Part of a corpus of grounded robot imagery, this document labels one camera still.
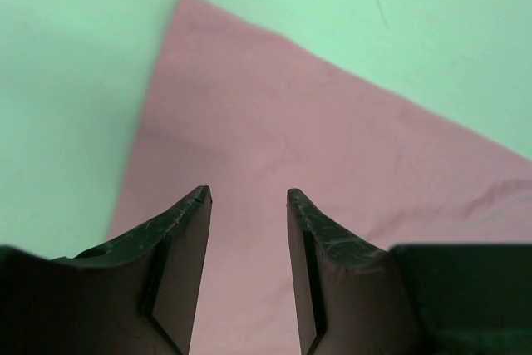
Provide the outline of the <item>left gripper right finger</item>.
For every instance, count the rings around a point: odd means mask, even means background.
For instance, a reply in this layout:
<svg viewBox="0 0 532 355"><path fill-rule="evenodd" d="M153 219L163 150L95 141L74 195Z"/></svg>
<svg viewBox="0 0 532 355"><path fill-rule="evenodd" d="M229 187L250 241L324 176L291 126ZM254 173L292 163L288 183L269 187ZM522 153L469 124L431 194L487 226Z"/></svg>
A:
<svg viewBox="0 0 532 355"><path fill-rule="evenodd" d="M287 231L302 354L430 354L401 256L355 235L300 189L287 192Z"/></svg>

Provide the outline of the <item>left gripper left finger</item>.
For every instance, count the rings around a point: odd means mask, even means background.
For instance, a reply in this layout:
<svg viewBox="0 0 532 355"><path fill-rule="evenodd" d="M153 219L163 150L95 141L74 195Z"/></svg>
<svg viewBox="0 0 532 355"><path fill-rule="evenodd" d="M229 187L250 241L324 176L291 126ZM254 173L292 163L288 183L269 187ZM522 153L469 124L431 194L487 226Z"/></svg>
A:
<svg viewBox="0 0 532 355"><path fill-rule="evenodd" d="M209 237L200 186L76 257L1 248L4 354L186 354Z"/></svg>

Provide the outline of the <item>pink t shirt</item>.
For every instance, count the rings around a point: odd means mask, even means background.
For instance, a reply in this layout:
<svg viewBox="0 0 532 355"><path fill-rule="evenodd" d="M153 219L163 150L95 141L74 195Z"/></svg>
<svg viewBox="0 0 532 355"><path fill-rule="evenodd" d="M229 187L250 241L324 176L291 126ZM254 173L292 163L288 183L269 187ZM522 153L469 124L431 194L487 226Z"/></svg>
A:
<svg viewBox="0 0 532 355"><path fill-rule="evenodd" d="M528 242L531 164L249 25L179 0L111 236L213 197L194 354L295 354L287 192L372 244Z"/></svg>

